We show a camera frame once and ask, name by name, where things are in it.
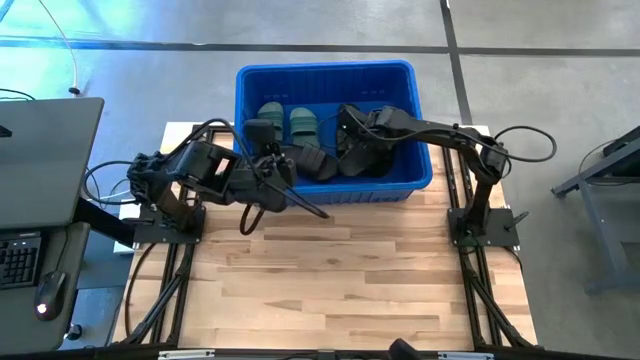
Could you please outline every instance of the gray floor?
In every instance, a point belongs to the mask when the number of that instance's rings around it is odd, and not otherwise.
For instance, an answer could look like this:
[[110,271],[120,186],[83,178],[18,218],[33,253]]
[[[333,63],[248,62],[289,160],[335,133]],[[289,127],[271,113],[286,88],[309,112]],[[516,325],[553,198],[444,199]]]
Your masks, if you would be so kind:
[[[49,0],[47,4],[69,37],[80,39],[447,44],[437,0]],[[633,0],[450,0],[450,4],[459,46],[640,47],[640,3]],[[37,3],[23,0],[16,1],[0,23],[0,34],[57,36]],[[38,98],[68,96],[72,73],[65,51],[0,51],[4,75],[0,86]],[[249,64],[403,58],[416,69],[424,117],[452,123],[460,116],[448,55],[82,50],[76,56],[85,95],[106,100],[91,156],[94,165],[154,151],[168,121],[233,119],[235,74]],[[475,124],[487,124],[493,132],[510,125],[534,125],[558,140],[552,161],[514,163],[513,173],[504,181],[512,208],[531,212],[519,225],[519,233],[540,344],[640,358],[640,295],[584,294],[585,282],[603,274],[592,229],[577,193],[557,200],[549,192],[577,172],[588,150],[639,124],[640,58],[463,56],[461,62]],[[546,143],[527,133],[504,139],[514,154],[548,151]],[[98,174],[103,191],[124,171],[112,168]],[[99,270],[85,271],[83,287],[124,284],[127,260],[106,253],[100,257],[106,250],[89,246],[98,250],[87,259],[88,269]],[[108,266],[117,266],[120,275],[104,276]],[[87,298],[92,296],[113,298],[106,290]],[[105,313],[102,322],[95,318],[87,322],[109,324],[112,315]]]

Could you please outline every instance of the green slipper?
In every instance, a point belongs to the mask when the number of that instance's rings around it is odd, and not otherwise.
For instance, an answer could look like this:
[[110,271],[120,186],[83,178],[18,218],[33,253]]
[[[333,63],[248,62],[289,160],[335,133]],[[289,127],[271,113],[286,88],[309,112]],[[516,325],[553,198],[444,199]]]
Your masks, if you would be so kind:
[[258,110],[258,119],[270,120],[276,129],[276,141],[282,143],[282,126],[284,123],[284,109],[279,102],[268,102]]
[[289,117],[291,139],[294,145],[319,148],[318,118],[306,108],[295,108]]

